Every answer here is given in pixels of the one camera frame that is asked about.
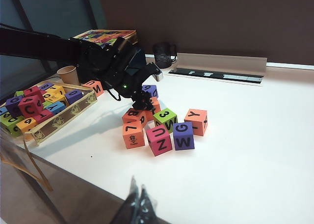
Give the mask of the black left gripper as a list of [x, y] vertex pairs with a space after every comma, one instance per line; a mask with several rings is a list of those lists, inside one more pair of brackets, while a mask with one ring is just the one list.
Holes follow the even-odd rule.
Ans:
[[147, 69], [140, 69], [130, 75], [126, 71], [108, 70], [105, 74], [105, 89], [114, 89], [120, 96], [131, 98], [135, 110], [152, 111], [155, 107], [151, 101], [151, 93], [142, 90], [142, 84], [147, 79]]

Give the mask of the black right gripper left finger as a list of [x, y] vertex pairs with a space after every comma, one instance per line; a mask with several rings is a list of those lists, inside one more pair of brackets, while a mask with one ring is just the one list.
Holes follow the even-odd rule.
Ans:
[[135, 177], [131, 178], [130, 192], [115, 216], [116, 224], [132, 224], [138, 209], [139, 189]]

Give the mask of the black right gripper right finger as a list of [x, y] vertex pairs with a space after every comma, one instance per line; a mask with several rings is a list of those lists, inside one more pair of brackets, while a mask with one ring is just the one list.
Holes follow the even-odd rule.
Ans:
[[139, 198], [139, 206], [137, 210], [138, 224], [158, 224], [158, 218], [155, 212], [157, 202], [150, 197], [146, 186], [141, 186], [141, 195]]

